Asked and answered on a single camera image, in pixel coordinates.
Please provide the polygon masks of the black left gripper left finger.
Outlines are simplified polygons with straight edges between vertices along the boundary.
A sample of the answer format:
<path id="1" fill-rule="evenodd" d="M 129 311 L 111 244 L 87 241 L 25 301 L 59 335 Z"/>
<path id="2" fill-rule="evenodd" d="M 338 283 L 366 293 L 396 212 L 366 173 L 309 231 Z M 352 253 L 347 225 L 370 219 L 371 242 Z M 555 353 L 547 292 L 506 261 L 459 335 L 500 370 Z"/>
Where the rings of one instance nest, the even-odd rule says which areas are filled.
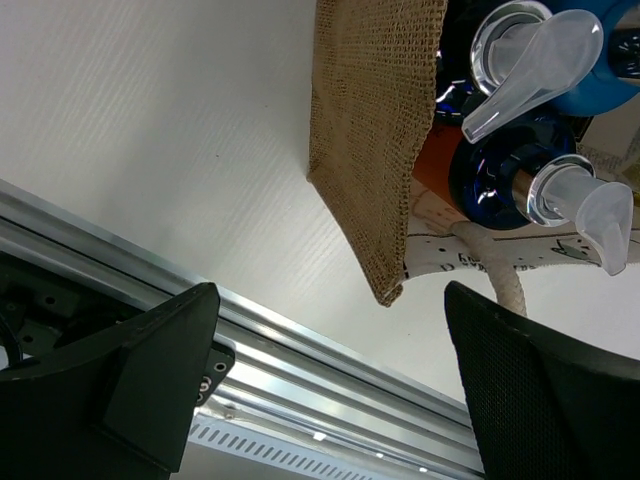
<path id="1" fill-rule="evenodd" d="M 220 306 L 202 283 L 1 373 L 4 479 L 167 479 L 180 469 Z"/>

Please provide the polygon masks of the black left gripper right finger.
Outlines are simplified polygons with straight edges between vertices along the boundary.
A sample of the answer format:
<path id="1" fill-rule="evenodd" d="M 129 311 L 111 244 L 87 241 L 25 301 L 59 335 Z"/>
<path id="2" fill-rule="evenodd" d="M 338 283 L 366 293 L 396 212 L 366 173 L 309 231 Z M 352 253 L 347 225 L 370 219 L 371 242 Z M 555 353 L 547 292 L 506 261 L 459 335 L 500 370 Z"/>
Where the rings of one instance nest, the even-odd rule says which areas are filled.
<path id="1" fill-rule="evenodd" d="M 458 282 L 445 314 L 488 479 L 636 479 L 639 362 Z"/>

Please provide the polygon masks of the canvas and burlap tote bag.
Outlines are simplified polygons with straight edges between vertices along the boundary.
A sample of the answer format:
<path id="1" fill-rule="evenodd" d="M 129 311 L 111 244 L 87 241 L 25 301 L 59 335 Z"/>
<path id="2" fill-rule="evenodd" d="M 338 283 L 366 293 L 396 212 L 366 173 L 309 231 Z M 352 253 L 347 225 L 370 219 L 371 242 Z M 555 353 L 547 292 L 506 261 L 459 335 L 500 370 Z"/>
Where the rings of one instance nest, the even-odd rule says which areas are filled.
<path id="1" fill-rule="evenodd" d="M 460 128 L 436 114 L 436 53 L 455 2 L 317 4 L 308 177 L 381 305 L 392 304 L 411 278 L 469 268 L 488 274 L 501 305 L 524 313 L 521 271 L 572 264 L 603 268 L 594 253 L 578 259 L 582 238 L 572 224 L 488 229 L 412 176 L 431 128 Z M 595 116 L 563 114 L 551 101 L 525 114 L 540 109 L 569 124 L 578 154 L 591 162 L 598 179 L 631 189 L 626 266 L 637 263 L 639 93 Z"/>

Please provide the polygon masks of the orange box in bag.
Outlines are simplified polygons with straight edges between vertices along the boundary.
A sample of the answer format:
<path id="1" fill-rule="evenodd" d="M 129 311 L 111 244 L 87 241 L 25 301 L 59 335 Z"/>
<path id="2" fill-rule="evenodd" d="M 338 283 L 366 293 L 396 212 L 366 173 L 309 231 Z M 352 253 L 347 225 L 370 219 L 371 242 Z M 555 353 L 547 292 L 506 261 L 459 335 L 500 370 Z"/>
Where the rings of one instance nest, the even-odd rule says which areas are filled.
<path id="1" fill-rule="evenodd" d="M 449 170 L 455 151 L 463 138 L 459 127 L 435 124 L 420 151 L 412 176 L 451 207 L 455 206 L 449 189 Z"/>

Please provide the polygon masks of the dark blue pump bottle front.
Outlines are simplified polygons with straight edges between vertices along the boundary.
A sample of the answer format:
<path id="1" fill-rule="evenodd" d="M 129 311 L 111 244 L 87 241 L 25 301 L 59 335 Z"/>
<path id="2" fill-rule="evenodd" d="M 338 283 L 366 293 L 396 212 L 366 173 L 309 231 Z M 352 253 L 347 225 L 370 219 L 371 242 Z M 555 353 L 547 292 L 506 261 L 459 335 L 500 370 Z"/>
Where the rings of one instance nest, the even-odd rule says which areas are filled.
<path id="1" fill-rule="evenodd" d="M 461 140 L 448 182 L 454 205 L 483 227 L 572 224 L 582 238 L 578 259 L 596 254 L 611 276 L 626 267 L 632 191 L 597 178 L 591 162 L 578 154 L 571 127 L 557 114 L 536 110 L 476 144 Z"/>

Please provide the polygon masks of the dark blue pump bottle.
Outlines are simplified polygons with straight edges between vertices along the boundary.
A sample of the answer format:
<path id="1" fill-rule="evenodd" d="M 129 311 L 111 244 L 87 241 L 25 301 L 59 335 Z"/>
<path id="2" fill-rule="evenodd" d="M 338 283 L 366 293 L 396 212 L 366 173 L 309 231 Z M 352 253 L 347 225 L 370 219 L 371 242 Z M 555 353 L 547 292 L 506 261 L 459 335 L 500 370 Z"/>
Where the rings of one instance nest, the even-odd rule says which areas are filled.
<path id="1" fill-rule="evenodd" d="M 552 12 L 540 1 L 457 1 L 436 53 L 436 114 L 476 144 L 575 89 L 604 46 L 584 9 Z"/>
<path id="2" fill-rule="evenodd" d="M 611 276 L 626 267 L 632 191 L 597 178 L 591 162 L 578 154 L 571 127 L 557 114 L 536 110 L 476 144 L 461 140 L 448 182 L 454 205 L 483 227 L 572 224 L 582 238 L 578 259 L 596 254 Z"/>

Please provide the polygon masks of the teal blue pump bottle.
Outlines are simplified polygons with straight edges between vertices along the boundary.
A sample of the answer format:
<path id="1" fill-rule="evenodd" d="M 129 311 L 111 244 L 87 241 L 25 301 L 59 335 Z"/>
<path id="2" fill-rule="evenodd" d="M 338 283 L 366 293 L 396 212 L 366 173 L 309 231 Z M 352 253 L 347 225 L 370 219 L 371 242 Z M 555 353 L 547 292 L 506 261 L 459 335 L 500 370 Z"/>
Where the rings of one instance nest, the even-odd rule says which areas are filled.
<path id="1" fill-rule="evenodd" d="M 637 1 L 547 1 L 554 13 L 583 9 L 603 27 L 602 52 L 591 72 L 572 90 L 553 99 L 559 112 L 588 117 L 609 112 L 639 93 L 639 3 Z"/>

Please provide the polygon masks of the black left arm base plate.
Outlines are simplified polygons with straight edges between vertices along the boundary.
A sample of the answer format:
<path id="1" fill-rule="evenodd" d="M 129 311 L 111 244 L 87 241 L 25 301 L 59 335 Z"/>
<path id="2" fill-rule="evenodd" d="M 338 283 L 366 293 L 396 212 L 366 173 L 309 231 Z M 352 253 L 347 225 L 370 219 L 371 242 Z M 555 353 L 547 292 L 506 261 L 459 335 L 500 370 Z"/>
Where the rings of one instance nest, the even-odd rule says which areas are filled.
<path id="1" fill-rule="evenodd" d="M 231 347 L 217 341 L 212 342 L 198 390 L 196 407 L 201 407 L 208 401 L 229 374 L 235 361 L 235 351 Z"/>

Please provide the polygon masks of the aluminium front rail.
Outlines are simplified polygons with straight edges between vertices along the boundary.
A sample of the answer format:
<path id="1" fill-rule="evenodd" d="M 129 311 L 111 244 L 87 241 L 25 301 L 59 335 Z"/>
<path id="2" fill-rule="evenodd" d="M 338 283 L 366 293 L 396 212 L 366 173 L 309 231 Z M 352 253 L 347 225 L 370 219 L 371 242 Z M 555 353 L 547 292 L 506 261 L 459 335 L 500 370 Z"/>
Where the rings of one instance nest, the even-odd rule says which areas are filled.
<path id="1" fill-rule="evenodd" d="M 1 373 L 121 324 L 188 289 L 187 275 L 9 183 L 1 186 Z M 331 453 L 480 479 L 469 415 L 459 402 L 378 367 L 288 319 L 217 286 L 213 341 L 235 365 L 201 407 L 224 420 Z M 290 473 L 188 441 L 206 479 Z"/>

